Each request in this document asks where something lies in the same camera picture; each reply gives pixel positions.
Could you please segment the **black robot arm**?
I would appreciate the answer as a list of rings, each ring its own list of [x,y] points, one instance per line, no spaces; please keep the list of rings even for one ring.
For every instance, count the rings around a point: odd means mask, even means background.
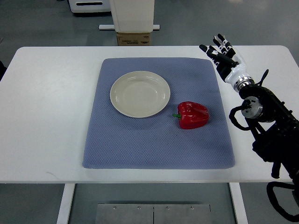
[[[251,77],[241,77],[235,81],[234,88],[243,103],[231,110],[229,119],[237,128],[251,131],[255,139],[253,151],[265,162],[273,164],[273,178],[279,178],[280,168],[284,166],[292,184],[270,182],[266,187],[267,195],[282,217],[298,222],[298,215],[287,213],[279,205],[274,188],[291,189],[295,200],[299,200],[299,121],[284,102],[262,86],[262,81],[255,83]]]

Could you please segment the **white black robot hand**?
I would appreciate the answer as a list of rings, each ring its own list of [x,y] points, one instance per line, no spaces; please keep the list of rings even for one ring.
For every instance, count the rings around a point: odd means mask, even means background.
[[[213,61],[221,79],[230,84],[236,92],[246,85],[253,84],[243,57],[225,36],[218,34],[213,42],[215,47],[201,44],[199,48]]]

